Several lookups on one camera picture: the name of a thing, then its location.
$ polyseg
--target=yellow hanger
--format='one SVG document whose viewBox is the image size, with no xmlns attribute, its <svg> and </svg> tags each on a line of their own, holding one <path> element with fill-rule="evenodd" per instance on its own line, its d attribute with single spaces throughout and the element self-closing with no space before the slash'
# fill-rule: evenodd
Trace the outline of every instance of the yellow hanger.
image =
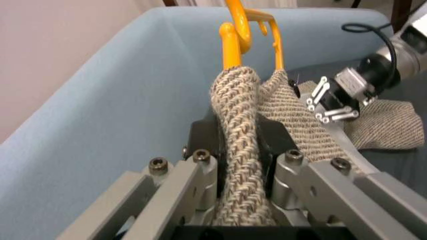
<svg viewBox="0 0 427 240">
<path fill-rule="evenodd" d="M 273 33 L 276 70 L 284 69 L 282 37 L 274 17 L 268 13 L 253 9 L 244 9 L 239 0 L 225 0 L 231 13 L 235 26 L 231 22 L 225 22 L 219 28 L 222 39 L 222 58 L 224 69 L 240 66 L 242 54 L 251 48 L 251 29 L 248 21 L 258 22 L 264 36 L 267 35 L 267 27 L 263 22 L 268 22 Z"/>
</svg>

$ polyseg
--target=dark surface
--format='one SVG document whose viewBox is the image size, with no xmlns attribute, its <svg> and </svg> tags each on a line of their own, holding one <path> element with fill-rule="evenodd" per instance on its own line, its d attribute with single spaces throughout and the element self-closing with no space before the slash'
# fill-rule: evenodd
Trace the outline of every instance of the dark surface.
<svg viewBox="0 0 427 240">
<path fill-rule="evenodd" d="M 179 226 L 173 240 L 355 240 L 345 227 Z"/>
<path fill-rule="evenodd" d="M 227 149 L 223 130 L 212 108 L 209 108 L 203 119 L 191 124 L 187 150 L 183 158 L 186 160 L 196 150 L 207 150 L 218 162 L 217 192 L 220 196 L 226 182 Z"/>
<path fill-rule="evenodd" d="M 261 114 L 257 115 L 256 136 L 265 194 L 269 197 L 273 187 L 277 157 L 298 147 L 283 124 L 269 120 Z"/>
<path fill-rule="evenodd" d="M 299 84 L 306 81 L 319 82 L 322 76 L 333 77 L 347 66 L 357 67 L 359 61 L 336 62 L 314 65 L 288 72 L 289 78 Z M 411 102 L 416 113 L 421 117 L 424 127 L 424 138 L 427 128 L 427 74 L 419 74 L 392 89 L 387 89 L 380 99 Z M 411 150 L 362 150 L 362 155 L 379 170 L 387 172 L 412 188 L 420 195 L 427 197 L 427 147 Z"/>
</svg>

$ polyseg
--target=wire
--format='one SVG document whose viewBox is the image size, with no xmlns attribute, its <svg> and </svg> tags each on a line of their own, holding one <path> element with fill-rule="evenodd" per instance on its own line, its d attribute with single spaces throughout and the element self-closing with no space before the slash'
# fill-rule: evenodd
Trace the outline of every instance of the wire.
<svg viewBox="0 0 427 240">
<path fill-rule="evenodd" d="M 392 24 L 396 24 L 401 22 L 402 20 L 405 20 L 408 16 L 411 16 L 413 13 L 415 13 L 424 3 L 426 3 L 427 0 L 425 0 L 423 3 L 419 4 L 417 7 L 409 11 L 407 14 L 404 14 L 400 16 L 398 19 L 396 19 L 394 22 L 389 22 L 380 26 L 372 26 L 369 24 L 364 23 L 357 23 L 357 22 L 349 22 L 346 24 L 343 24 L 341 26 L 341 29 L 343 31 L 349 32 L 349 33 L 369 33 L 373 32 L 375 33 L 387 46 L 388 51 L 390 52 L 390 61 L 391 61 L 391 67 L 389 69 L 388 78 L 385 81 L 385 84 L 382 85 L 379 89 L 376 90 L 377 93 L 381 93 L 393 80 L 393 77 L 396 74 L 396 50 L 390 41 L 390 39 L 381 31 L 382 29 L 390 27 Z"/>
<path fill-rule="evenodd" d="M 350 22 L 350 23 L 343 24 L 341 26 L 341 29 L 350 33 L 374 32 L 387 46 L 388 51 L 390 52 L 391 67 L 388 71 L 388 78 L 385 81 L 385 84 L 383 85 L 384 87 L 380 86 L 379 89 L 376 90 L 377 93 L 381 93 L 384 90 L 384 88 L 388 86 L 389 83 L 393 80 L 393 77 L 396 74 L 396 66 L 397 66 L 396 58 L 397 57 L 396 57 L 396 50 L 395 50 L 395 47 L 393 46 L 392 41 L 390 41 L 389 37 L 381 31 L 381 28 L 374 27 L 369 24 Z"/>
</svg>

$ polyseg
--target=beige textured cloth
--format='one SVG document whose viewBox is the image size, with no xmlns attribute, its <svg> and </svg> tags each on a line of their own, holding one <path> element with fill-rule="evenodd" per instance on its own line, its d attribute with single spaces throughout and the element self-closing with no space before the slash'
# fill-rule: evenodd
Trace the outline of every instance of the beige textured cloth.
<svg viewBox="0 0 427 240">
<path fill-rule="evenodd" d="M 316 84 L 307 81 L 301 93 L 312 92 Z M 413 149 L 424 145 L 420 116 L 410 102 L 378 99 L 360 105 L 360 117 L 344 124 L 344 132 L 357 149 Z"/>
<path fill-rule="evenodd" d="M 266 199 L 258 161 L 257 111 L 284 124 L 310 161 L 348 159 L 288 85 L 284 70 L 260 86 L 249 67 L 223 71 L 214 81 L 211 103 L 227 144 L 227 177 L 213 224 L 262 226 L 275 224 Z"/>
</svg>

